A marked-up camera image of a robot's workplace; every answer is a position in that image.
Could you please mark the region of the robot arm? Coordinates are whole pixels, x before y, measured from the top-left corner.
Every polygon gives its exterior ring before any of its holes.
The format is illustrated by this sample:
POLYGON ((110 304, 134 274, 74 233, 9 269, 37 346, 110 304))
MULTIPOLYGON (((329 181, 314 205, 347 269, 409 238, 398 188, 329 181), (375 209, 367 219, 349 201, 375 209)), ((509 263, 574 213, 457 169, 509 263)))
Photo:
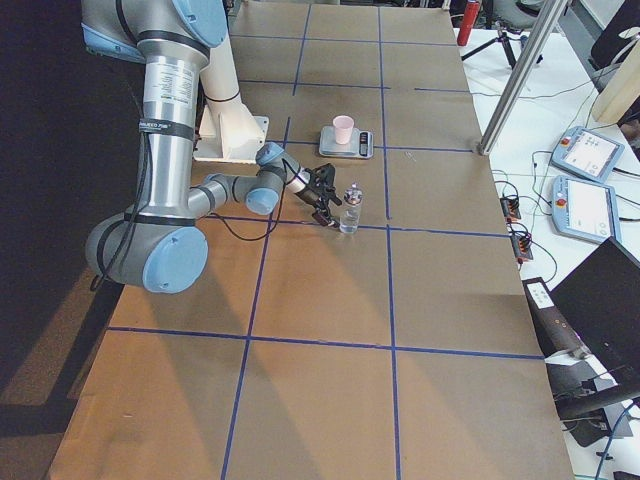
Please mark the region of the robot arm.
POLYGON ((186 290, 208 258, 196 223, 229 202, 269 215, 292 192, 336 225, 333 166, 301 166, 243 103, 222 2, 86 1, 82 28, 91 52, 145 67, 135 200, 86 242, 97 282, 186 290))

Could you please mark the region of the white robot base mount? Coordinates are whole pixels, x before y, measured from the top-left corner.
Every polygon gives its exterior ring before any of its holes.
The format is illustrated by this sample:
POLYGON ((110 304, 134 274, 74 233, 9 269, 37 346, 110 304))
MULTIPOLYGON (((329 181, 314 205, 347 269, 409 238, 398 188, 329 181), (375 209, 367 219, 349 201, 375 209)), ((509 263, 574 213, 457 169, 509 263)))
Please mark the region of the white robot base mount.
POLYGON ((251 116, 250 120, 229 121, 222 115, 213 120, 206 111, 199 127, 199 139, 193 153, 199 162, 254 164, 264 146, 269 119, 251 116))

